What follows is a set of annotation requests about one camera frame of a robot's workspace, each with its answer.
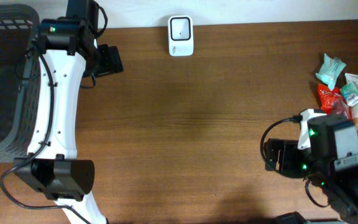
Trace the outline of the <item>red candy bag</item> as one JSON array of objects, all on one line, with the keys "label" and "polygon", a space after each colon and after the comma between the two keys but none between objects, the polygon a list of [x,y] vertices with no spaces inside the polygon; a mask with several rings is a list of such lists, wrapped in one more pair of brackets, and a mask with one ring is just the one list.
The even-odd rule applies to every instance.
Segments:
[{"label": "red candy bag", "polygon": [[335,87],[333,90],[330,90],[328,86],[319,83],[318,95],[321,101],[321,109],[326,114],[344,115],[347,119],[351,119],[349,107],[341,95],[339,88]]}]

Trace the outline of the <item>small teal tissue pack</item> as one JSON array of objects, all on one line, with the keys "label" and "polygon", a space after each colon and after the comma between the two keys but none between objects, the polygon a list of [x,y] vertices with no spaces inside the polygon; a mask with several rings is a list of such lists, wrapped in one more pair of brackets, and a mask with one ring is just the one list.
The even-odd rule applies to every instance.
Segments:
[{"label": "small teal tissue pack", "polygon": [[348,82],[340,89],[340,92],[348,106],[353,107],[358,104],[358,89],[354,82]]}]

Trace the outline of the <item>teal wet wipes pack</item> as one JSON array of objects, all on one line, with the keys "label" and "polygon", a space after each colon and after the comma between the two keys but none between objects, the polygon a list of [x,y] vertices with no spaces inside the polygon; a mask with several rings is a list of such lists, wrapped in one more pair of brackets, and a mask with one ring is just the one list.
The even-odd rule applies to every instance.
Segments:
[{"label": "teal wet wipes pack", "polygon": [[322,81],[327,87],[333,91],[336,86],[338,76],[346,67],[346,64],[337,57],[331,58],[324,54],[323,64],[319,72],[315,73],[316,78]]}]

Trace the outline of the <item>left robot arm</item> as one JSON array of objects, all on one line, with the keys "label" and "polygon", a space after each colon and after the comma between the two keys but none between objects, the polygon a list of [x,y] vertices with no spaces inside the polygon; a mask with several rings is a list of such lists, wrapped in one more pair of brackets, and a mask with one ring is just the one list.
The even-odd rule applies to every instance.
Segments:
[{"label": "left robot arm", "polygon": [[95,166],[79,160],[75,140],[81,80],[121,73],[117,47],[99,45],[107,17],[95,1],[69,1],[66,14],[44,19],[32,41],[40,64],[37,115],[26,155],[14,159],[11,172],[52,201],[71,223],[107,223],[94,199]]}]

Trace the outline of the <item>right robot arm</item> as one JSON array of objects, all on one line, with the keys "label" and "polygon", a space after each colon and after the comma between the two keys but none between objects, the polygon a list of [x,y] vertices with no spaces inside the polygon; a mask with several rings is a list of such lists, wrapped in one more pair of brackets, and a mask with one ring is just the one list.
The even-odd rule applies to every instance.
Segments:
[{"label": "right robot arm", "polygon": [[344,115],[322,115],[305,120],[309,145],[300,140],[267,139],[268,133],[286,122],[301,123],[303,116],[285,118],[270,125],[260,140],[260,154],[268,171],[289,179],[305,180],[305,191],[314,185],[328,198],[341,223],[358,223],[358,135]]}]

